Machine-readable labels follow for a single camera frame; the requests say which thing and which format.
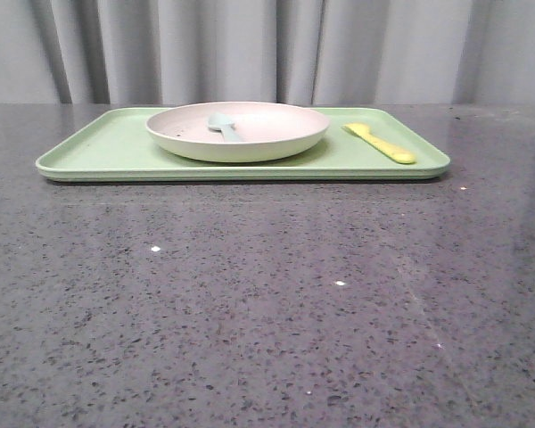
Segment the light blue plastic spoon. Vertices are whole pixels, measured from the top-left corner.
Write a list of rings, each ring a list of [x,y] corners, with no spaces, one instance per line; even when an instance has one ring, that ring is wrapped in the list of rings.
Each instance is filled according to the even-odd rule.
[[[207,125],[210,131],[220,133],[225,142],[244,142],[244,139],[235,131],[235,121],[224,113],[211,114],[208,117]]]

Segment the light green plastic tray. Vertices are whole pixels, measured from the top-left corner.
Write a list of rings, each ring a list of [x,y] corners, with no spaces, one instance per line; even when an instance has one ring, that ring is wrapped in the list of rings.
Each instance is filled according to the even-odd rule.
[[[39,173],[62,182],[237,181],[237,180],[421,180],[441,176],[447,154],[386,111],[322,107],[331,120],[321,142],[281,160],[249,164],[189,160],[161,149],[145,122],[157,107],[107,111],[36,161]],[[375,136],[411,151],[417,161],[403,165],[379,153],[345,129],[369,125]]]

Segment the cream white round plate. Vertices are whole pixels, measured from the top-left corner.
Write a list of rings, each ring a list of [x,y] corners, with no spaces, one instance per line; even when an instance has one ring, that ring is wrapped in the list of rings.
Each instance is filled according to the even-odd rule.
[[[208,117],[224,113],[244,139],[225,142],[208,129]],[[278,160],[315,146],[330,127],[321,112],[265,102],[197,103],[152,115],[145,127],[155,143],[173,154],[198,161],[245,163]]]

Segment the yellow plastic fork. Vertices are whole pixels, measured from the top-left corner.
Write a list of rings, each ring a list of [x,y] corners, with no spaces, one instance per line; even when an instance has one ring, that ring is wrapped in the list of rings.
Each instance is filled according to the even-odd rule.
[[[364,140],[378,152],[398,164],[409,165],[416,163],[416,156],[412,152],[375,136],[371,128],[365,123],[348,123],[343,125],[342,128],[348,133]]]

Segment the grey pleated curtain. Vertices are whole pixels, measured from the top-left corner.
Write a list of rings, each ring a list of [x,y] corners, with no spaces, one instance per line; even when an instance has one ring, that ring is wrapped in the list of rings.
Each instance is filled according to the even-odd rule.
[[[0,1],[0,103],[535,103],[535,1]]]

